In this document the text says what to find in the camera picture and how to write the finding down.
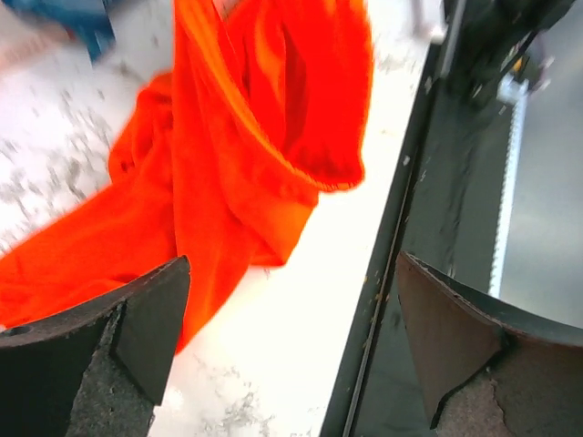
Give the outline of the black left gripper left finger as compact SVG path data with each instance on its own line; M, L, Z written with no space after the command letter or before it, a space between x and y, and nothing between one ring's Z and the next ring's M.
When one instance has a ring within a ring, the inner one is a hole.
M189 262L180 257L70 310L2 331L2 435L148 435L189 282Z

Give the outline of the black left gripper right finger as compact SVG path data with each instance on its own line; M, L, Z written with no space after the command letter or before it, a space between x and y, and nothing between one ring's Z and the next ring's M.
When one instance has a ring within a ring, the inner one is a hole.
M399 301L439 436L579 436L582 330L447 277L402 252Z

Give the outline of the orange mesh shorts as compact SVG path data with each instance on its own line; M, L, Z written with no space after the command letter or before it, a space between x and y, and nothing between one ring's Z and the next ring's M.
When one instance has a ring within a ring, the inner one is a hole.
M287 262L323 192L362 182L365 2L243 1L222 15L178 1L174 16L174 65L140 91L110 184L2 257L5 327L185 256L185 346L249 267Z

